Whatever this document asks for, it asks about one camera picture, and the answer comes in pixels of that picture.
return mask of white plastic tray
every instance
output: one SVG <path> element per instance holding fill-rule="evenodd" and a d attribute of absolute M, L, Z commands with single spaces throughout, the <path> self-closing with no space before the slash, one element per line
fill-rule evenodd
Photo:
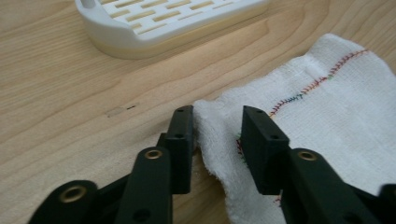
<path fill-rule="evenodd" d="M 99 50 L 132 59 L 162 53 L 262 13 L 269 0 L 76 0 Z"/>

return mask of white cloth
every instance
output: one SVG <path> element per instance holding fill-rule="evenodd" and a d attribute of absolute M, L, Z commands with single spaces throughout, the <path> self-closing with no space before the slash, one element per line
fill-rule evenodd
<path fill-rule="evenodd" d="M 232 223 L 285 223 L 238 154 L 243 105 L 275 113 L 291 148 L 322 154 L 348 184 L 376 195 L 396 182 L 396 77 L 373 52 L 325 35 L 269 75 L 194 103 L 204 163 L 225 189 Z"/>

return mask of light wooden surface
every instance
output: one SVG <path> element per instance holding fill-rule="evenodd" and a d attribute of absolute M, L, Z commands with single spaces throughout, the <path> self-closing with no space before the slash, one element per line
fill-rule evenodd
<path fill-rule="evenodd" d="M 127 61 L 91 44 L 73 1 L 2 0 L 0 223 L 26 223 L 67 181 L 102 187 L 126 175 L 174 109 L 269 73 L 323 34 L 363 45 L 396 71 L 395 15 L 393 0 L 273 0 L 259 17 Z M 228 223 L 219 181 L 200 152 L 193 159 L 193 191 L 175 197 L 175 223 Z"/>

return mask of wood grain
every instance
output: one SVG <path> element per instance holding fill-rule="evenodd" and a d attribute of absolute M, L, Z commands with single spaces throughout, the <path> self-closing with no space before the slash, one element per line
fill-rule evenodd
<path fill-rule="evenodd" d="M 326 33 L 395 71 L 394 15 L 392 0 L 274 0 L 259 17 L 131 61 L 91 44 L 73 1 L 1 1 L 0 223 L 26 223 L 67 181 L 102 187 L 126 175 L 174 109 L 268 74 Z M 228 223 L 199 152 L 193 169 L 192 193 L 175 196 L 175 223 Z"/>

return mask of screw hole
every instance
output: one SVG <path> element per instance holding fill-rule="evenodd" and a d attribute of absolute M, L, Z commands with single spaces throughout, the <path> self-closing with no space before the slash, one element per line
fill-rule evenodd
<path fill-rule="evenodd" d="M 87 193 L 87 189 L 85 187 L 76 185 L 62 192 L 59 199 L 62 203 L 72 203 L 81 199 L 85 193 Z"/>
<path fill-rule="evenodd" d="M 151 216 L 151 213 L 148 209 L 140 209 L 134 213 L 134 220 L 137 222 L 145 222 Z"/>
<path fill-rule="evenodd" d="M 150 150 L 146 152 L 145 157 L 149 160 L 155 160 L 160 158 L 163 153 L 160 150 Z"/>
<path fill-rule="evenodd" d="M 355 215 L 353 213 L 346 213 L 346 214 L 344 214 L 343 218 L 344 218 L 344 220 L 347 223 L 351 223 L 351 224 L 361 224 L 361 223 L 363 223 L 361 221 L 361 219 L 357 215 Z"/>
<path fill-rule="evenodd" d="M 298 153 L 298 156 L 306 161 L 315 161 L 317 159 L 317 156 L 311 152 L 307 151 L 301 151 Z"/>

